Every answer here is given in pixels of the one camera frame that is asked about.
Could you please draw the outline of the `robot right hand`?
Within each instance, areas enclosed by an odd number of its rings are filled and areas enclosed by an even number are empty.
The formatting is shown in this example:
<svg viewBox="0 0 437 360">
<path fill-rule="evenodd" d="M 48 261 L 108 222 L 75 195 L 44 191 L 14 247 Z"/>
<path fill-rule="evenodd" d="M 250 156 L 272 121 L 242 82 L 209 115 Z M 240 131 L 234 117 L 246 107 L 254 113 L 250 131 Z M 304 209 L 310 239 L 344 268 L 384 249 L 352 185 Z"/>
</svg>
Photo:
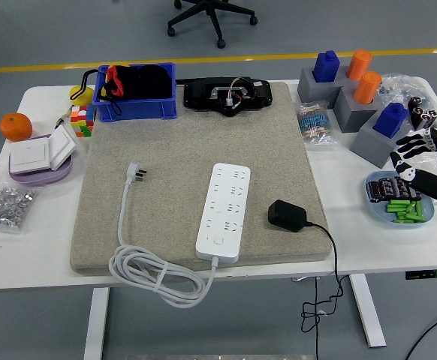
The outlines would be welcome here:
<svg viewBox="0 0 437 360">
<path fill-rule="evenodd" d="M 396 141 L 398 149 L 390 153 L 399 177 L 410 187 L 437 200 L 437 175 L 412 166 L 408 161 L 423 153 L 437 153 L 437 129 L 415 130 Z"/>
</svg>

